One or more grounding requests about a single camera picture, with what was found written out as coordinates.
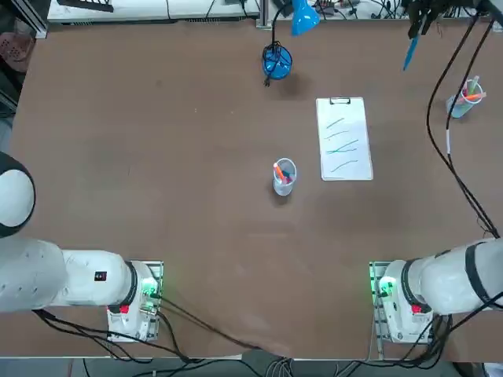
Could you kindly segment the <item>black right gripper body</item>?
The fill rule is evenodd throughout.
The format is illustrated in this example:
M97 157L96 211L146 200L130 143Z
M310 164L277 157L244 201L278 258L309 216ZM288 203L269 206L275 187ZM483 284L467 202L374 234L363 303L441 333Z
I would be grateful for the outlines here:
M443 11L443 0L415 0L410 1L408 5L409 18L421 18L422 16L436 18Z

